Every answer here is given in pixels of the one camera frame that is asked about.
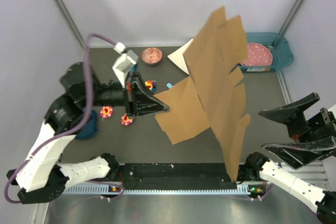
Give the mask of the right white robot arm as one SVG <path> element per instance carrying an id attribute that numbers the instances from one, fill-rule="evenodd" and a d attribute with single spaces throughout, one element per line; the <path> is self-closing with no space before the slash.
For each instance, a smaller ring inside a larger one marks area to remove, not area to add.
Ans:
<path id="1" fill-rule="evenodd" d="M 320 100 L 313 92 L 306 97 L 259 115 L 286 126 L 291 143 L 269 143 L 263 149 L 298 170 L 335 155 L 335 114 L 326 108 L 306 119 L 304 112 Z M 238 173 L 242 180 L 266 180 L 305 204 L 321 223 L 335 223 L 335 192 L 322 189 L 288 173 L 265 155 L 248 155 Z"/>

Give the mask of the brown cardboard box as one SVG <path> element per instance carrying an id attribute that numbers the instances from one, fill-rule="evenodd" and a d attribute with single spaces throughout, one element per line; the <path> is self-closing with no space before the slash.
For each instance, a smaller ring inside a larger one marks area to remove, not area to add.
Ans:
<path id="1" fill-rule="evenodd" d="M 238 64 L 248 57 L 240 16 L 226 18 L 225 7 L 213 11 L 183 53 L 188 77 L 156 97 L 169 111 L 155 115 L 171 143 L 211 129 L 218 140 L 226 171 L 235 182 L 250 116 Z"/>

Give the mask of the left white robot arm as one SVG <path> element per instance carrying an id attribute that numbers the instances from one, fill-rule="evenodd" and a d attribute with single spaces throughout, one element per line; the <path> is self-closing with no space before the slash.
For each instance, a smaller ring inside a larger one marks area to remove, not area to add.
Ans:
<path id="1" fill-rule="evenodd" d="M 138 72 L 128 69 L 126 81 L 101 83 L 86 61 L 68 68 L 60 78 L 65 91 L 45 114 L 35 144 L 20 167 L 7 173 L 7 185 L 19 187 L 19 204 L 47 203 L 77 184 L 117 178 L 120 165 L 109 153 L 77 164 L 61 164 L 59 159 L 90 120 L 94 106 L 122 106 L 131 118 L 169 110 Z"/>

